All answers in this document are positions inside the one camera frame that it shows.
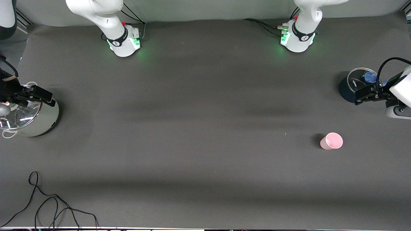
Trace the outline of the dark blue saucepan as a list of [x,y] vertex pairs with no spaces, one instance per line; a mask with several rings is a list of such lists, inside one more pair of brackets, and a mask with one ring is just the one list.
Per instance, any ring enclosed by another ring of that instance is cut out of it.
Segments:
[[[351,92],[348,89],[348,85],[345,83],[345,78],[347,77],[348,73],[346,73],[344,78],[340,81],[338,89],[342,98],[344,98],[346,101],[350,103],[355,104],[355,93]],[[383,82],[382,80],[380,80],[379,85],[383,86],[386,85],[386,83],[387,82]]]

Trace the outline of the pink plastic cup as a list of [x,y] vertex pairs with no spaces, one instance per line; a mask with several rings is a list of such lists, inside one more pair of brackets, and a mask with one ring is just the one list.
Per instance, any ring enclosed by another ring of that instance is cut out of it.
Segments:
[[324,150],[341,148],[343,146],[343,138],[338,133],[328,133],[321,139],[320,146]]

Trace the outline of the glass saucepan lid blue knob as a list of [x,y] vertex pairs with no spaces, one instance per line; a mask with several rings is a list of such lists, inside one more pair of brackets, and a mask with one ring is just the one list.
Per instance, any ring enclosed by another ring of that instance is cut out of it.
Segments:
[[356,93],[369,85],[377,84],[377,73],[369,68],[355,68],[345,78],[348,89]]

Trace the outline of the dark grey table mat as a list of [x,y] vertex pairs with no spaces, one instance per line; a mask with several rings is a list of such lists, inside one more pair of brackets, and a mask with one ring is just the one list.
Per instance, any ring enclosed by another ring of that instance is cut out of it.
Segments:
[[[326,18],[294,54],[249,21],[156,22],[115,56],[100,29],[34,25],[22,83],[53,92],[40,137],[0,136],[0,225],[39,172],[80,225],[411,230],[411,121],[354,105],[357,67],[411,60],[403,12]],[[338,133],[343,146],[320,141]]]

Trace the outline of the glass pot lid with knob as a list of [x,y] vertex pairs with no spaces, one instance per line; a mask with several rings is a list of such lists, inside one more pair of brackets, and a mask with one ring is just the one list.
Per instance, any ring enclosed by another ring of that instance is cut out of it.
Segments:
[[21,107],[14,103],[3,103],[11,108],[10,114],[0,117],[0,129],[18,130],[28,126],[39,114],[43,104],[39,102],[29,102],[28,107]]

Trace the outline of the pale green cooking pot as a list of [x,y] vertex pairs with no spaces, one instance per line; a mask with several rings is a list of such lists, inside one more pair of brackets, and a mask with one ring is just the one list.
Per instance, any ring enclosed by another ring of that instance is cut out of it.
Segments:
[[[35,82],[29,82],[25,85],[37,84]],[[43,133],[46,133],[48,130],[50,130],[56,124],[59,113],[60,108],[57,101],[54,107],[43,104],[37,117],[35,117],[35,119],[31,123],[29,123],[28,126],[13,131],[0,129],[1,135],[6,139],[13,138],[16,135],[24,137],[35,137],[42,135]]]

